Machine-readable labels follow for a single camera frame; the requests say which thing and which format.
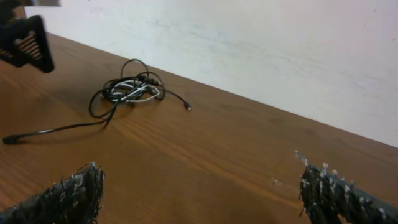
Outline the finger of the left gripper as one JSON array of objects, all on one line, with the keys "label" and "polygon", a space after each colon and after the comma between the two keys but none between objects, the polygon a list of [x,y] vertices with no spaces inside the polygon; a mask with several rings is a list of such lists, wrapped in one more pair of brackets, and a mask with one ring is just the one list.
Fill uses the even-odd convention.
[{"label": "finger of the left gripper", "polygon": [[1,60],[17,68],[30,64],[43,73],[54,70],[41,16],[1,25]]}]

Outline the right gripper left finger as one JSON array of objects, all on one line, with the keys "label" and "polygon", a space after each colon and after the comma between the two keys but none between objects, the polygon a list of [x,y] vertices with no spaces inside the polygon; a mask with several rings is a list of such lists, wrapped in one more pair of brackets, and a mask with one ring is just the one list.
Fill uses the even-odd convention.
[{"label": "right gripper left finger", "polygon": [[44,191],[1,211],[1,224],[98,222],[105,172],[93,161]]}]

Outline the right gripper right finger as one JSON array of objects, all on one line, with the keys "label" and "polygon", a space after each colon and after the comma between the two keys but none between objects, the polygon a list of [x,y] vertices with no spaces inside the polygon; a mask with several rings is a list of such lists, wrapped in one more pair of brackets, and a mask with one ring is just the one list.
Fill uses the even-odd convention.
[{"label": "right gripper right finger", "polygon": [[319,168],[298,151],[295,156],[305,165],[300,176],[300,212],[312,223],[397,224],[397,208],[345,181],[327,163]]}]

